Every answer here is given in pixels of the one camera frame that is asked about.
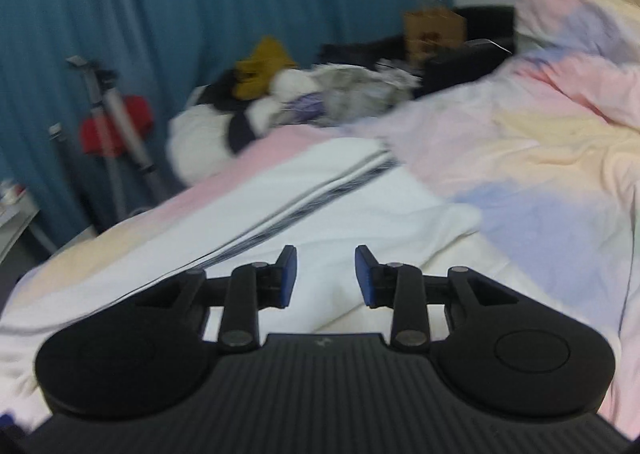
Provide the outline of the white zip-up jacket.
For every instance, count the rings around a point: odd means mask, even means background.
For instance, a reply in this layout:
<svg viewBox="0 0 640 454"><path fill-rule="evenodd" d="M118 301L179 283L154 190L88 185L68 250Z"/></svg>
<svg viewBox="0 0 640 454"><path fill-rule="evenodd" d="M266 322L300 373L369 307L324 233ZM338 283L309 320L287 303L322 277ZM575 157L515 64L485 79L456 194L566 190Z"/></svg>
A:
<svg viewBox="0 0 640 454"><path fill-rule="evenodd" d="M20 281L1 318L1 409L25 428L48 417L35 356L56 331L172 274L213 277L297 250L291 304L262 333L310 333L362 299L354 252L422 265L473 234L480 213L450 203L374 140L340 137L257 172L234 170L71 247Z"/></svg>

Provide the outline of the pile of clothes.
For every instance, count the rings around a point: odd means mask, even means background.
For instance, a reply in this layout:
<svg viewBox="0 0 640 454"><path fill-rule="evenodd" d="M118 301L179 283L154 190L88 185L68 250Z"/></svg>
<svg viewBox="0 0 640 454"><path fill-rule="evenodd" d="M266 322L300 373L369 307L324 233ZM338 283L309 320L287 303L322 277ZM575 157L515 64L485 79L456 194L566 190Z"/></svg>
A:
<svg viewBox="0 0 640 454"><path fill-rule="evenodd" d="M234 72L194 88L169 122L166 154L186 186L222 171L238 154L283 125L327 128L380 117L412 99L422 73L406 62L400 36L324 44L309 69L280 70L256 99L239 99Z"/></svg>

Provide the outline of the white dressing table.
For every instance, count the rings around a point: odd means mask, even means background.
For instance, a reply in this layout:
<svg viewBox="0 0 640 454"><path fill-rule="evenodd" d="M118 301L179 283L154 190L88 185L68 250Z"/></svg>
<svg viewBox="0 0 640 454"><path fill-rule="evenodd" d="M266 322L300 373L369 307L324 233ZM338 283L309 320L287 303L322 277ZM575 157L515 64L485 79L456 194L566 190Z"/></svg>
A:
<svg viewBox="0 0 640 454"><path fill-rule="evenodd" d="M39 224L40 208L22 185L1 181L1 281L13 285L58 251Z"/></svg>

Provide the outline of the pastel tie-dye duvet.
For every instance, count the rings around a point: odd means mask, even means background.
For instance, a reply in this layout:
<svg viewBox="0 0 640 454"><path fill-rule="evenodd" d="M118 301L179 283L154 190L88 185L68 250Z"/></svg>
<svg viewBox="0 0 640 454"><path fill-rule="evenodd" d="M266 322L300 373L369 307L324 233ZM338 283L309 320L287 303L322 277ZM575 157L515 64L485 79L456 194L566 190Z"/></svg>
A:
<svg viewBox="0 0 640 454"><path fill-rule="evenodd" d="M518 55L470 84L338 129L271 132L257 172L328 140L374 140L480 225L420 268L465 264L583 319L616 354L602 415L639 432L639 12L619 0L517 0ZM311 333L386 333L359 307Z"/></svg>

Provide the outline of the mustard yellow garment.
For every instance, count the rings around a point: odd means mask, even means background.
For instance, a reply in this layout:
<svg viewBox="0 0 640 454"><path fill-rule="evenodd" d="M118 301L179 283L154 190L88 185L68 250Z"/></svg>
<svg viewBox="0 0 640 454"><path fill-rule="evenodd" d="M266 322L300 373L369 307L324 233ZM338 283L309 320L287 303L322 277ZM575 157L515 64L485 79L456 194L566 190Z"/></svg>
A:
<svg viewBox="0 0 640 454"><path fill-rule="evenodd" d="M235 86L232 94L239 100L254 100L269 92L271 80L285 69L297 68L297 62L286 48L272 36L264 36L250 56L234 67Z"/></svg>

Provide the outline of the brown paper bag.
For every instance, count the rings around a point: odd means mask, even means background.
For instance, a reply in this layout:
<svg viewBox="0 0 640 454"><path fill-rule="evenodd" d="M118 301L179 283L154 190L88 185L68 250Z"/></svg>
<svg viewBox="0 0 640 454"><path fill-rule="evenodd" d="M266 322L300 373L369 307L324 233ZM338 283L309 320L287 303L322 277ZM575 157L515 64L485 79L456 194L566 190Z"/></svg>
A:
<svg viewBox="0 0 640 454"><path fill-rule="evenodd" d="M416 10L402 15L402 22L408 61L413 66L466 41L465 19L442 0L419 0Z"/></svg>

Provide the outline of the blue curtain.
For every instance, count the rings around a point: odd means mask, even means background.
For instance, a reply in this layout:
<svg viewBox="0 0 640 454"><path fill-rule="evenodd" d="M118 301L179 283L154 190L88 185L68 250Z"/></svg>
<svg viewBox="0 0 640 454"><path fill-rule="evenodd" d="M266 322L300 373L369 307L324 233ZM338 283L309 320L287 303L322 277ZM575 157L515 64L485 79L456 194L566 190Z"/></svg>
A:
<svg viewBox="0 0 640 454"><path fill-rule="evenodd" d="M86 227L49 141L52 125L75 137L89 102L68 58L118 74L122 93L154 114L149 141L166 187L179 183L165 159L168 121L191 91L278 39L300 65L326 43L393 36L418 0L1 0L1 174L25 185L57 244Z"/></svg>

